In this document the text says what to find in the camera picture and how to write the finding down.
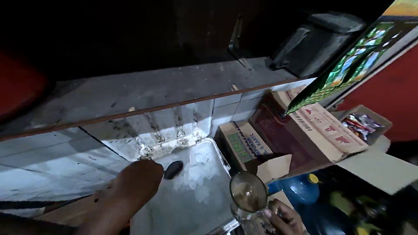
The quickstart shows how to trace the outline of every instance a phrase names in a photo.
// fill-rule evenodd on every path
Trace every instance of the wooden shelf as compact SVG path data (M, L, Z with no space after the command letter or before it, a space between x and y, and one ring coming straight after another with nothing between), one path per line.
M62 130L296 81L265 58L232 60L57 82L37 107L0 125L0 140Z

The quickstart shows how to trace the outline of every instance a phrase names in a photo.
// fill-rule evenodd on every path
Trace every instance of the human finger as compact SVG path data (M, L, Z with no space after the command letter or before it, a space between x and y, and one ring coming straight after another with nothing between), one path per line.
M282 218L287 220L287 222L292 222L294 219L299 218L299 214L290 208L288 205L284 204L278 199L274 199L276 205L278 206L279 210L282 212Z
M270 220L271 225L273 225L281 234L294 235L292 227L286 224L278 215L272 213L269 209L265 209L264 214Z

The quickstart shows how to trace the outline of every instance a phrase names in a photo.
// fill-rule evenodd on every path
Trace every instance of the scoop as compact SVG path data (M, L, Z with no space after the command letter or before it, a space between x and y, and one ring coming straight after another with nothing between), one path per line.
M164 171L164 179L174 179L183 170L182 161L174 161Z

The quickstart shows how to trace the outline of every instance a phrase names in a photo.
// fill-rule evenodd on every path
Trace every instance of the plastic bottle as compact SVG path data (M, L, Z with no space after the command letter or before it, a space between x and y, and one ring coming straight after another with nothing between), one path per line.
M269 184L268 193L271 195L283 190L293 207L296 208L299 204L310 205L318 200L318 182L314 174L303 174Z

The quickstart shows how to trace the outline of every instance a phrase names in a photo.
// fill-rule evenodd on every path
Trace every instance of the glass mug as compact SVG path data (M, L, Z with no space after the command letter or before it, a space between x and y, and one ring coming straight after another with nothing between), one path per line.
M267 207L267 189L257 176L242 171L229 182L231 212L240 223L254 222Z

